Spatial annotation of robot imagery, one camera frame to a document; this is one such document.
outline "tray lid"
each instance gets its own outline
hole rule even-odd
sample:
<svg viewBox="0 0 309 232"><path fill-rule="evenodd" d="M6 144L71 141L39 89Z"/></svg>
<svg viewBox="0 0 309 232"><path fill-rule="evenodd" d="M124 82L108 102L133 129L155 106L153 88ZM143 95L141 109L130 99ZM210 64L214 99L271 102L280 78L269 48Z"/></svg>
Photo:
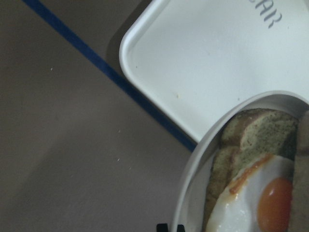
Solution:
<svg viewBox="0 0 309 232"><path fill-rule="evenodd" d="M309 0L154 0L124 36L129 81L199 142L240 102L309 99Z"/></svg>

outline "gray floor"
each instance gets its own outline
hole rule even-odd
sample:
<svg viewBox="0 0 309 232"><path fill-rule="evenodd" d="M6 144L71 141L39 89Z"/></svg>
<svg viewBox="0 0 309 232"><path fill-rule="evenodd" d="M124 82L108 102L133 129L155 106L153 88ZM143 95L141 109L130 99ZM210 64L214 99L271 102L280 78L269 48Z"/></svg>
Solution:
<svg viewBox="0 0 309 232"><path fill-rule="evenodd" d="M119 74L150 1L43 0ZM190 151L21 0L0 1L0 231L155 231Z"/></svg>

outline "bread slice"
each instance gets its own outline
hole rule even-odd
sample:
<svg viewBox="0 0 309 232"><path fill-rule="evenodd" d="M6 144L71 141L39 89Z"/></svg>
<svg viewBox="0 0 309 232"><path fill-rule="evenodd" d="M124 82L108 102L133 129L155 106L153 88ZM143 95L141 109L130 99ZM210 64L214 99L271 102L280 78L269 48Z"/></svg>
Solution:
<svg viewBox="0 0 309 232"><path fill-rule="evenodd" d="M288 231L309 231L309 112L305 113L298 126Z"/></svg>
<svg viewBox="0 0 309 232"><path fill-rule="evenodd" d="M204 228L219 195L240 169L265 152L294 159L297 125L296 118L271 109L246 110L231 118L211 168Z"/></svg>

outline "blue line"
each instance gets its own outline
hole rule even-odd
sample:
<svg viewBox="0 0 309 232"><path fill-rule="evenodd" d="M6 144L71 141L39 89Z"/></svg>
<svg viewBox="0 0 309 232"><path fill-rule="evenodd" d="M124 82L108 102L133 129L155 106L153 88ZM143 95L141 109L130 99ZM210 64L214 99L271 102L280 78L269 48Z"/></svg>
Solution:
<svg viewBox="0 0 309 232"><path fill-rule="evenodd" d="M107 75L116 85L135 100L146 112L156 119L167 131L178 141L193 151L196 143L190 139L181 129L171 122L161 111L159 111L145 96L143 96L125 78L120 76L111 68L98 54L96 54L86 43L84 43L72 30L70 30L60 19L38 0L23 0L33 11L62 35L70 44L80 51L98 69Z"/></svg>

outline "food container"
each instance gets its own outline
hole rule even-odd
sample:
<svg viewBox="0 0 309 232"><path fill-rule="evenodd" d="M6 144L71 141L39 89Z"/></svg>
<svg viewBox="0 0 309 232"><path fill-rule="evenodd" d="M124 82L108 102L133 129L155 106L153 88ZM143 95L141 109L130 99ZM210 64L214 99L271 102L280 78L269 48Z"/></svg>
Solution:
<svg viewBox="0 0 309 232"><path fill-rule="evenodd" d="M170 225L171 232L176 232L179 224L185 227L186 232L201 232L206 187L212 158L219 148L220 131L233 115L253 108L281 110L300 118L305 111L309 110L309 102L291 92L265 92L237 105L220 118L204 135L186 165L180 182L177 206Z"/></svg>

